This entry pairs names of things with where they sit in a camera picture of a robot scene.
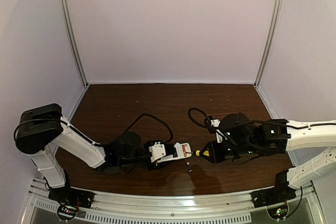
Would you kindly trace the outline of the yellow handled screwdriver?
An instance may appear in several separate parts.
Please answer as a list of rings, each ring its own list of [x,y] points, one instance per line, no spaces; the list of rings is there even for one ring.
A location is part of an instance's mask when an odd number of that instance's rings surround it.
[[[207,156],[209,157],[209,151],[205,150],[205,151],[200,151],[200,150],[196,150],[193,152],[194,155],[196,156]]]

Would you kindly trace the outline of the white remote control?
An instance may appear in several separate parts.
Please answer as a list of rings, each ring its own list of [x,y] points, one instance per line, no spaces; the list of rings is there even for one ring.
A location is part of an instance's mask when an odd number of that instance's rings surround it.
[[[186,157],[184,157],[182,151],[182,145],[186,145],[186,149],[188,151],[188,155]],[[185,159],[192,156],[192,150],[189,143],[175,143],[174,145],[166,144],[165,150],[166,150],[166,156],[160,159],[161,163]]]

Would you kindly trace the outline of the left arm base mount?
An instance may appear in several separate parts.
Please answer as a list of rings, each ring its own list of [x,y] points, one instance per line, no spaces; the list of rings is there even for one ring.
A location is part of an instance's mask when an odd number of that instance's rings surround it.
[[[91,191],[63,187],[50,189],[48,198],[58,203],[90,209],[94,196]]]

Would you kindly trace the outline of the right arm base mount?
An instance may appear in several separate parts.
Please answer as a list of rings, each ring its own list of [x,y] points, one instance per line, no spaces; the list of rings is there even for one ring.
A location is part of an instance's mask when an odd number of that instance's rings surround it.
[[[276,189],[275,187],[272,187],[253,191],[250,195],[252,197],[254,207],[259,208],[294,199],[296,198],[296,190],[292,188]]]

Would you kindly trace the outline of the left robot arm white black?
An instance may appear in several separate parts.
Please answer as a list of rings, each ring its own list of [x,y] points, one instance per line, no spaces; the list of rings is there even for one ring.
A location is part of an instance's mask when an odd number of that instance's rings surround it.
[[[75,128],[56,103],[23,112],[13,137],[16,147],[43,174],[52,196],[65,200],[71,196],[69,176],[58,164],[51,145],[64,149],[102,174],[117,174],[121,169],[131,172],[142,164],[150,170],[160,169],[163,164],[159,160],[175,152],[170,140],[142,144],[140,136],[129,128],[108,144],[95,142]]]

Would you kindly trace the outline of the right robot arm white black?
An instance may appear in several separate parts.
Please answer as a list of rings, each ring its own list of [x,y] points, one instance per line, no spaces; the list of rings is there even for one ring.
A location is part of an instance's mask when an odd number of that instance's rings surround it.
[[[306,182],[335,169],[335,122],[297,122],[286,119],[250,120],[243,113],[232,113],[222,120],[211,116],[204,126],[216,135],[196,156],[218,164],[226,160],[248,160],[283,154],[302,148],[323,147],[311,160],[276,175],[273,194],[277,197],[295,192]]]

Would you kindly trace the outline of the black battery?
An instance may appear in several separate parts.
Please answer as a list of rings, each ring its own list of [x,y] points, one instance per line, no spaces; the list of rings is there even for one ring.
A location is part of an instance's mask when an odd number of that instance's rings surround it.
[[[186,166],[187,166],[187,170],[188,172],[190,173],[192,171],[192,168],[191,168],[191,165],[189,162],[186,163]]]

